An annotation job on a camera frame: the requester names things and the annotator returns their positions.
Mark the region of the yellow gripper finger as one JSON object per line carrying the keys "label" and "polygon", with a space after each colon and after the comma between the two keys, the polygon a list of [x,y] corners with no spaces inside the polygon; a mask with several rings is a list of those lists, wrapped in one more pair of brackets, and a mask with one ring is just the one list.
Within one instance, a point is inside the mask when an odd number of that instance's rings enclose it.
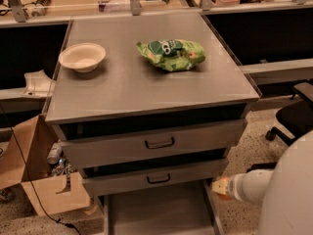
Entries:
{"label": "yellow gripper finger", "polygon": [[229,182],[228,177],[222,177],[217,179],[212,183],[212,191],[217,194],[226,195],[228,182]]}

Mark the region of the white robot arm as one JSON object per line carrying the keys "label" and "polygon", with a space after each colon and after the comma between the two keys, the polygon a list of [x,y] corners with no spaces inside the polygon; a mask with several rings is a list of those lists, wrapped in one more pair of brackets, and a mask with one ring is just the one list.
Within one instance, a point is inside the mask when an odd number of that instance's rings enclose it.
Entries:
{"label": "white robot arm", "polygon": [[258,235],[313,235],[313,131],[292,143],[272,169],[212,183],[223,200],[262,205]]}

